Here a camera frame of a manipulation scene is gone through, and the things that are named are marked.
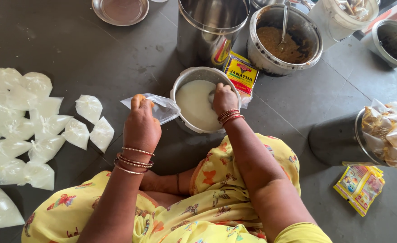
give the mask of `hand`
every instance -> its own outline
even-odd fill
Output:
[[[230,85],[217,84],[215,98],[213,99],[213,109],[217,115],[231,109],[239,109],[237,95],[231,90]]]
[[[146,99],[141,94],[137,94],[132,98],[131,113],[126,119],[123,128],[123,144],[125,147],[149,153],[155,151],[161,138],[161,126],[158,119],[152,117],[152,107],[154,105],[151,100]]]

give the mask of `brown food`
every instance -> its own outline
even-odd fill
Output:
[[[307,50],[300,50],[300,46],[296,44],[296,42],[293,41],[292,36],[287,33],[285,36],[285,41],[287,43],[282,44],[284,45],[282,50],[281,48],[277,49],[282,38],[281,29],[277,29],[275,27],[261,27],[257,30],[257,36],[266,50],[281,61],[299,64],[304,63],[309,59],[309,55],[306,56],[305,53],[311,53],[311,47],[307,47]]]

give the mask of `white container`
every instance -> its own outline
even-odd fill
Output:
[[[236,87],[233,83],[228,79],[227,75],[216,68],[208,68],[208,67],[190,67],[188,69],[183,70],[180,73],[179,77],[176,79],[173,85],[173,89],[170,91],[170,98],[176,102],[176,93],[184,84],[194,81],[194,80],[206,80],[214,84],[223,83],[224,85],[228,84],[231,87],[231,90],[234,91],[237,95],[237,100],[239,101],[238,109],[242,106],[242,101],[240,99],[239,92],[236,90]],[[209,134],[209,133],[225,133],[225,129],[221,128],[219,130],[202,130],[193,124],[189,123],[185,117],[183,117],[182,113],[176,119],[176,122],[179,126],[193,134]]]
[[[308,16],[319,27],[323,38],[323,51],[336,43],[351,36],[355,31],[361,30],[379,14],[376,0],[365,0],[368,10],[368,20],[355,19],[344,12],[336,0],[319,0],[308,13]]]

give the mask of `aluminum pot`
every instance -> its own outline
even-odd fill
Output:
[[[239,101],[239,105],[238,105],[239,109],[242,106],[242,101],[240,100],[239,92],[236,90],[236,87],[233,85],[233,83],[228,79],[227,75],[216,68],[208,68],[208,67],[190,67],[188,69],[183,70],[183,72],[180,73],[179,77],[174,82],[173,89],[170,91],[170,98],[174,100],[174,102],[176,102],[176,93],[180,89],[180,87],[194,80],[206,80],[214,84],[223,83],[224,85],[226,84],[230,85],[231,90],[233,90],[237,95],[237,99]],[[211,130],[211,131],[199,129],[196,126],[190,124],[185,119],[185,117],[183,117],[182,112],[180,113],[180,116],[176,118],[176,122],[183,130],[193,135],[209,134],[209,133],[225,133],[224,128],[221,128],[219,130]]]
[[[250,0],[179,0],[177,53],[187,68],[220,68],[246,24]]]
[[[397,67],[397,21],[391,19],[378,21],[361,42],[385,60],[391,68]],[[388,46],[390,53],[384,49],[384,45]]]
[[[317,25],[295,7],[290,7],[287,32],[300,47],[312,46],[310,58],[305,63],[293,64],[284,62],[267,51],[261,44],[256,30],[264,26],[282,29],[283,15],[283,4],[266,6],[255,12],[251,17],[250,36],[246,43],[250,62],[260,72],[272,77],[286,76],[293,71],[314,66],[320,60],[323,51],[322,35]]]

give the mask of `black container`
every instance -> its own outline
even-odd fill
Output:
[[[365,109],[315,124],[308,140],[314,155],[330,166],[388,166],[367,146],[362,134]]]

